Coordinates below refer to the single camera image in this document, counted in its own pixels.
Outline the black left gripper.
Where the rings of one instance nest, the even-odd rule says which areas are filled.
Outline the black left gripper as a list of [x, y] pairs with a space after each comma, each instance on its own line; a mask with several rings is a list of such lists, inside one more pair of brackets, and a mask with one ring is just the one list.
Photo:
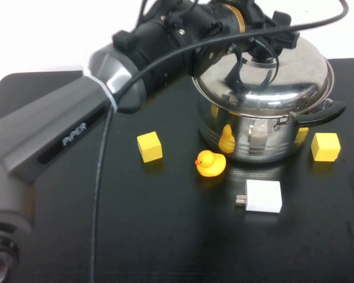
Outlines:
[[[291, 24], [291, 16], [289, 14], [274, 11], [273, 16], [270, 18], [255, 1], [245, 1], [244, 17], [247, 31], [289, 27]], [[255, 37], [249, 43], [249, 46], [244, 48], [244, 52], [249, 53], [255, 59], [278, 57], [285, 49], [295, 49], [299, 36], [298, 32], [287, 31]]]

